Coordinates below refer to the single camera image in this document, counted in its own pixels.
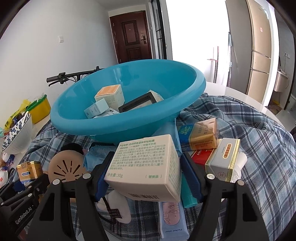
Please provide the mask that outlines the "beige round speaker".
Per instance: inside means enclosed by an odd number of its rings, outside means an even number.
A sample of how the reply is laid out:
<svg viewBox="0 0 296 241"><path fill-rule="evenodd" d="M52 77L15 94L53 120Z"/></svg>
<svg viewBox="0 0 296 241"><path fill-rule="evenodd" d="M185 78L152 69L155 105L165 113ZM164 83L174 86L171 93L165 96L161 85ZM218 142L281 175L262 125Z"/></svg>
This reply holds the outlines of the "beige round speaker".
<svg viewBox="0 0 296 241"><path fill-rule="evenodd" d="M83 166L84 156L73 150L61 151L49 162L48 177L52 182L60 179L62 182L75 181L85 173L88 173Z"/></svg>

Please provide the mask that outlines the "red cigarette box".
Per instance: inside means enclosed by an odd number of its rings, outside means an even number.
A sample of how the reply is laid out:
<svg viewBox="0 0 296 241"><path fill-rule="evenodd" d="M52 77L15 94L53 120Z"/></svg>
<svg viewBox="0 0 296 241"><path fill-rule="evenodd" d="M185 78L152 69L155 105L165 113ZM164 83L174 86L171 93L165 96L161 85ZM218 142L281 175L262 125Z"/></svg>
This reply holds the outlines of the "red cigarette box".
<svg viewBox="0 0 296 241"><path fill-rule="evenodd" d="M210 159L212 154L214 153L215 149L203 149L203 150L196 150L191 158L195 164L198 165L205 165L206 162Z"/></svg>

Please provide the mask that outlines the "blue plastic basin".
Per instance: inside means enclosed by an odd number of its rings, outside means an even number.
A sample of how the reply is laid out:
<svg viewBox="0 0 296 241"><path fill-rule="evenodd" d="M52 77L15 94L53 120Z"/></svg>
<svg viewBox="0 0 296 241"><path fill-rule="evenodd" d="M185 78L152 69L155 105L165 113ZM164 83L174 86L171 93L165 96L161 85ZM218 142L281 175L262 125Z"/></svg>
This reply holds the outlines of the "blue plastic basin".
<svg viewBox="0 0 296 241"><path fill-rule="evenodd" d="M121 85L126 102L150 90L162 101L112 116L88 118L84 111L95 102L96 93L115 84ZM162 59L131 61L99 70L70 86L52 105L50 118L62 133L118 144L151 136L193 104L205 87L203 73L188 64Z"/></svg>

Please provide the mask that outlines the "yellow green container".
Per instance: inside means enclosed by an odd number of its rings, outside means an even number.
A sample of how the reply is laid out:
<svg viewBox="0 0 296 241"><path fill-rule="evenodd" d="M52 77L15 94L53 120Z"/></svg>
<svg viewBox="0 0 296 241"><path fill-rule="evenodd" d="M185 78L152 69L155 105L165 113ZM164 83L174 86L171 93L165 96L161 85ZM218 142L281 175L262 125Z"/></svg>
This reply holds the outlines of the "yellow green container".
<svg viewBox="0 0 296 241"><path fill-rule="evenodd" d="M28 111L31 115L33 125L43 120L50 114L51 111L51 106L47 95L44 94L39 99L33 101L29 106L26 107L26 111Z"/></svg>

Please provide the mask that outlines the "orange gold carton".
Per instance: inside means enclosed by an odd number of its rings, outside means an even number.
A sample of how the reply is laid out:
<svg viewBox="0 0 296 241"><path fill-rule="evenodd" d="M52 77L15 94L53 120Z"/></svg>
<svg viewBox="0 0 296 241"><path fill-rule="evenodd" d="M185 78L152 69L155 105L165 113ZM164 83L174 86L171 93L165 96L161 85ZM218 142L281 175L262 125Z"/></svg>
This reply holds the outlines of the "orange gold carton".
<svg viewBox="0 0 296 241"><path fill-rule="evenodd" d="M218 145L218 129L216 118L197 122L189 135L191 150L215 149Z"/></svg>

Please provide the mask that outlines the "yellow plastic bag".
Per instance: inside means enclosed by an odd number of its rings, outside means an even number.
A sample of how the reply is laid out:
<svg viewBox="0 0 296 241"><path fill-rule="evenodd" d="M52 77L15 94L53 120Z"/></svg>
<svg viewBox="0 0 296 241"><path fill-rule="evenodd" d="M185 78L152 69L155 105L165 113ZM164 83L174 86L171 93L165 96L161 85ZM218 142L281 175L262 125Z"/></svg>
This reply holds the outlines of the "yellow plastic bag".
<svg viewBox="0 0 296 241"><path fill-rule="evenodd" d="M19 115L25 112L26 108L31 104L31 102L28 99L25 99L17 111L15 111L6 121L4 124L4 130L10 129L11 124L13 123L13 119Z"/></svg>

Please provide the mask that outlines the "cream box green text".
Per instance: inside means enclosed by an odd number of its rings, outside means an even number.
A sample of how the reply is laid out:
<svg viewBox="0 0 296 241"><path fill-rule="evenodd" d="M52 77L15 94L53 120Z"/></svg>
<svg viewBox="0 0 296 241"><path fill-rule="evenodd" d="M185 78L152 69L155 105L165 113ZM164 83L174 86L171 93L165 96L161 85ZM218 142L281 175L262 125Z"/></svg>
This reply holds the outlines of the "cream box green text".
<svg viewBox="0 0 296 241"><path fill-rule="evenodd" d="M121 142L104 180L137 201L180 202L181 166L170 134Z"/></svg>

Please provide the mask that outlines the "light blue pouch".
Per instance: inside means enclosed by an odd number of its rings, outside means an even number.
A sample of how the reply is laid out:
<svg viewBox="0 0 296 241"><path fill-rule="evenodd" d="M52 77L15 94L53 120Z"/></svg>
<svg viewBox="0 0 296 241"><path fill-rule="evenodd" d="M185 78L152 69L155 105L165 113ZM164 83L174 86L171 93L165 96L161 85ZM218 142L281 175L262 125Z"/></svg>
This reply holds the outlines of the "light blue pouch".
<svg viewBox="0 0 296 241"><path fill-rule="evenodd" d="M84 156L83 165L87 171L92 171L96 165L102 164L109 152L115 152L117 147L99 146L92 147Z"/></svg>

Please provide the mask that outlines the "blue plaid cloth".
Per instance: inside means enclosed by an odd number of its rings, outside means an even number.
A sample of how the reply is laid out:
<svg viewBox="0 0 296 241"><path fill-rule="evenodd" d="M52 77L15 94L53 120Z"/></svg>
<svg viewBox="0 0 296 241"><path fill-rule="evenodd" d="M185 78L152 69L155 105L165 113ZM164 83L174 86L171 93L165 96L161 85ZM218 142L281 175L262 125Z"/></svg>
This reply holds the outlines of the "blue plaid cloth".
<svg viewBox="0 0 296 241"><path fill-rule="evenodd" d="M283 126L235 98L203 94L181 111L177 127L216 117L220 138L240 139L247 156L242 179L262 214L269 240L280 240L295 214L295 141ZM77 143L87 149L94 142L86 136L59 132L48 121L20 161L40 161L44 171L60 149ZM129 224L103 226L123 240L159 240L158 204L128 199Z"/></svg>

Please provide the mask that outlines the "gold blue tin box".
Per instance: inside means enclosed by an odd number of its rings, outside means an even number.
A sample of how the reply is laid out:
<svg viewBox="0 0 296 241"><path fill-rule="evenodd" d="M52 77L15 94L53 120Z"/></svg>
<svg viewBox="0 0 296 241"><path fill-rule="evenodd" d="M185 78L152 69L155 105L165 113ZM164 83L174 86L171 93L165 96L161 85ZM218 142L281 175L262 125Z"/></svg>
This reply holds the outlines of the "gold blue tin box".
<svg viewBox="0 0 296 241"><path fill-rule="evenodd" d="M39 161L23 162L16 167L20 181L24 184L43 175L42 165Z"/></svg>

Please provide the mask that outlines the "black bicycle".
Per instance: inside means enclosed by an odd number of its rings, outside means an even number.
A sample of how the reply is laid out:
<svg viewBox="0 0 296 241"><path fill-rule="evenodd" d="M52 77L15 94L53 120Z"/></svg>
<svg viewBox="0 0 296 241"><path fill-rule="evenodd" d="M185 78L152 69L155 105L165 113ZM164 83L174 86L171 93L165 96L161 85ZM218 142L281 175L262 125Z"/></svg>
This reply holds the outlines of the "black bicycle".
<svg viewBox="0 0 296 241"><path fill-rule="evenodd" d="M72 81L74 83L78 82L81 80L83 77L86 77L92 73L95 73L99 70L102 70L99 66L96 66L95 69L93 70L88 70L88 71L81 71L81 72L75 72L75 73L69 73L66 74L65 72L59 73L56 76L48 77L46 79L46 82L48 83L48 87L54 85L54 84L64 84L67 81Z"/></svg>

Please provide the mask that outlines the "orange top white box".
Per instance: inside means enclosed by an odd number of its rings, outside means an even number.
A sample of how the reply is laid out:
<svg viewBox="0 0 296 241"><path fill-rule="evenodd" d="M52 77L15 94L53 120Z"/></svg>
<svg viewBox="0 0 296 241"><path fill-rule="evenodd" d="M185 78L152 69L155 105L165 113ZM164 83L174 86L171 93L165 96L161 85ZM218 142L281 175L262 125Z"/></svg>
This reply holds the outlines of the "orange top white box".
<svg viewBox="0 0 296 241"><path fill-rule="evenodd" d="M105 99L108 106L112 109L118 109L125 103L125 97L120 84L102 87L94 98L95 101Z"/></svg>

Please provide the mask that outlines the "blue white ceramic bowl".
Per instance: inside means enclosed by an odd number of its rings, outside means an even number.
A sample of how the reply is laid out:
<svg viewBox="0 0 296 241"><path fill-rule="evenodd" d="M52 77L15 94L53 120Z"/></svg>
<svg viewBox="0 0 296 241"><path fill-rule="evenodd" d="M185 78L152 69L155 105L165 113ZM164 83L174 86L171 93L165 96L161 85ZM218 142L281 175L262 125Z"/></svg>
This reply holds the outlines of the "blue white ceramic bowl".
<svg viewBox="0 0 296 241"><path fill-rule="evenodd" d="M24 152L31 143L32 130L32 116L27 111L6 136L2 151L12 155Z"/></svg>

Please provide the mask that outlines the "light blue small box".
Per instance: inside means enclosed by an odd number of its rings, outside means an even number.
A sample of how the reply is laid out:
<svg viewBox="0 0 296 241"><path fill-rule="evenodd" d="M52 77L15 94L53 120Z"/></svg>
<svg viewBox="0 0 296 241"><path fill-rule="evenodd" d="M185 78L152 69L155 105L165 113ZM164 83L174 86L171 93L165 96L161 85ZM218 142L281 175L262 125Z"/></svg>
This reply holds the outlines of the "light blue small box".
<svg viewBox="0 0 296 241"><path fill-rule="evenodd" d="M98 116L98 115L104 113L108 109L109 109L109 106L108 106L106 100L103 98L103 99L95 102L94 104L92 104L88 108L86 108L84 110L84 113L87 116L87 118L93 118L95 116Z"/></svg>

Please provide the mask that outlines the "pink illustrated blue packet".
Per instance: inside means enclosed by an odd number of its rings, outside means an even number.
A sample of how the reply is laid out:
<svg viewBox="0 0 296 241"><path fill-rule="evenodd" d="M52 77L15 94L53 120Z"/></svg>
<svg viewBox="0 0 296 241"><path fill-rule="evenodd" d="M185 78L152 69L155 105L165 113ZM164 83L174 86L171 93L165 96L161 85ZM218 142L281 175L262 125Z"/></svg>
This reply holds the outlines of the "pink illustrated blue packet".
<svg viewBox="0 0 296 241"><path fill-rule="evenodd" d="M188 240L184 208L181 202L159 202L160 240Z"/></svg>

